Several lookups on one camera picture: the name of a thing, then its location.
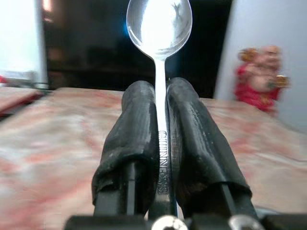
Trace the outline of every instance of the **metal screw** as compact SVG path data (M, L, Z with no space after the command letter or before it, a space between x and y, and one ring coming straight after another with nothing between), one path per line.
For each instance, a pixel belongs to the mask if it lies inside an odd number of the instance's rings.
M264 230L258 221L246 215L232 216L228 224L232 230Z
M152 230L188 230L183 221L174 216L162 216L153 223Z

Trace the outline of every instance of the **pink marble countertop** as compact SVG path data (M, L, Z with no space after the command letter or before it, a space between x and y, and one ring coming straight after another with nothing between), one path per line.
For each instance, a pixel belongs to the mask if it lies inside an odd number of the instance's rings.
M0 115L41 95L39 90L0 87Z
M0 229L59 230L92 214L91 179L122 92L62 88L0 123ZM244 103L202 99L257 206L307 212L307 137Z

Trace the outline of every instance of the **red figurine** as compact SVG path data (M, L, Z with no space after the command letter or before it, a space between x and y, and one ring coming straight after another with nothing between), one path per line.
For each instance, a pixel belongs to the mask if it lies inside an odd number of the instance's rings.
M236 71L237 99L275 115L274 100L278 99L281 89L289 85L288 78L278 75L281 67L279 47L266 46L260 52L249 48L239 57L244 63Z

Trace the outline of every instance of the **silver spoon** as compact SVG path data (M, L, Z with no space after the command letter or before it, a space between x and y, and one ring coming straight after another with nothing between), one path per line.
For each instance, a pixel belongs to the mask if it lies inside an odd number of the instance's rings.
M179 51L189 38L192 29L189 1L130 0L127 9L127 29L134 45L155 63L155 100L160 153L156 200L161 201L156 209L160 209L167 202L172 203L169 178L171 172L167 172L170 169L170 156L165 115L165 60Z

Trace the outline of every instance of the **white wall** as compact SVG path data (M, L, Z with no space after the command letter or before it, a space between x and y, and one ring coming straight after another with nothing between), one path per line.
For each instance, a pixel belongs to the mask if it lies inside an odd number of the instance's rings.
M282 74L292 81L277 103L279 117L307 133L307 0L234 1L215 98L234 99L234 69L241 49L271 44L282 48Z
M39 0L0 0L0 70L37 72L47 82Z

